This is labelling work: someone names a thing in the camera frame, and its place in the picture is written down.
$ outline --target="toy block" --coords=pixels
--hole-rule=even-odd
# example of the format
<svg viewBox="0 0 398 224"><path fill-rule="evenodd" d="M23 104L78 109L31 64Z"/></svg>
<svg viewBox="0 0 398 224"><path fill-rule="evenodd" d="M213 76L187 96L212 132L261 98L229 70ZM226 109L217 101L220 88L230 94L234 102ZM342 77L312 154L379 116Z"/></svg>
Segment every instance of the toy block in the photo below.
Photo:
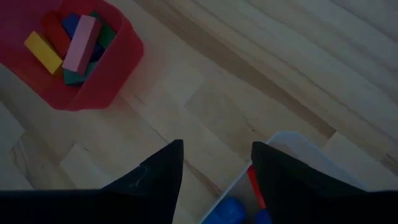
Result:
<svg viewBox="0 0 398 224"><path fill-rule="evenodd" d="M94 70L97 62L91 62L88 64L85 75L81 76L77 72L72 72L67 69L63 70L63 79L67 85L81 85L90 76L91 72Z"/></svg>
<svg viewBox="0 0 398 224"><path fill-rule="evenodd" d="M62 68L84 75L95 42L100 34L101 23L91 16L81 16Z"/></svg>
<svg viewBox="0 0 398 224"><path fill-rule="evenodd" d="M101 21L102 28L97 41L104 49L107 49L114 37L116 36L115 31L113 31L112 28L107 25L107 23L100 17L100 15L96 11L91 12L90 16L93 16Z"/></svg>
<svg viewBox="0 0 398 224"><path fill-rule="evenodd" d="M44 37L33 31L24 44L51 74L57 74L62 59Z"/></svg>
<svg viewBox="0 0 398 224"><path fill-rule="evenodd" d="M76 27L79 23L80 16L72 13L68 17L62 20L62 26L68 33L69 37L72 39L73 35L75 34ZM93 54L91 55L90 62L98 61L101 56L104 54L105 49L100 46L100 44L96 43L94 47Z"/></svg>
<svg viewBox="0 0 398 224"><path fill-rule="evenodd" d="M57 13L54 11L46 13L41 18L40 23L44 30L44 36L52 44L58 55L65 58L69 49L70 38L63 29Z"/></svg>

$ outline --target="red block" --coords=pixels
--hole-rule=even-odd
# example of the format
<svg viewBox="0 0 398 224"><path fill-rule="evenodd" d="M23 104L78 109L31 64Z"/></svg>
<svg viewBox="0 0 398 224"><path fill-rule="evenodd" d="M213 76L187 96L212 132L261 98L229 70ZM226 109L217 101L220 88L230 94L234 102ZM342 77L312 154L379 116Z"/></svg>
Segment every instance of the red block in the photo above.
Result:
<svg viewBox="0 0 398 224"><path fill-rule="evenodd" d="M69 49L70 38L63 29L57 13L49 11L41 18L40 23L44 29L44 36L58 55L64 59Z"/></svg>
<svg viewBox="0 0 398 224"><path fill-rule="evenodd" d="M253 187L254 194L256 195L257 200L259 202L260 208L261 209L266 208L266 203L264 202L259 185L257 183L256 174L254 173L253 165L249 167L247 174L249 176L251 186Z"/></svg>

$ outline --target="red plastic bin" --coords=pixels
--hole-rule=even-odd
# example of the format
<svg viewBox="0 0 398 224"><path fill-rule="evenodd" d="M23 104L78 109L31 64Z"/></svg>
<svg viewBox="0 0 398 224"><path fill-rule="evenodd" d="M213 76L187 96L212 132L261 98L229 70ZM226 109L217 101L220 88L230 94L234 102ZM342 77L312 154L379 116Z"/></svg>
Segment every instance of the red plastic bin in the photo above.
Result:
<svg viewBox="0 0 398 224"><path fill-rule="evenodd" d="M109 106L144 55L144 45L131 23L102 0L11 0L0 5L0 62L55 109ZM33 30L42 33L40 18L49 10L58 11L62 18L71 12L88 15L96 10L117 33L81 87L68 86L62 77L52 76L24 46Z"/></svg>

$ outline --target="wooden floor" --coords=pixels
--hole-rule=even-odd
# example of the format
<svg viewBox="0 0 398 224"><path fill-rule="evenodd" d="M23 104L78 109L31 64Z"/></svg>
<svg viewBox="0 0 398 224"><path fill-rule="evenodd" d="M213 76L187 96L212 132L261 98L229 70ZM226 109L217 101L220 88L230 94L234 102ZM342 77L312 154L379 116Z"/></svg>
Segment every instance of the wooden floor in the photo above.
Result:
<svg viewBox="0 0 398 224"><path fill-rule="evenodd" d="M146 54L108 109L55 111L1 68L33 188L102 187L183 139L175 223L195 223L279 131L320 148L338 132L398 174L394 0L110 2Z"/></svg>

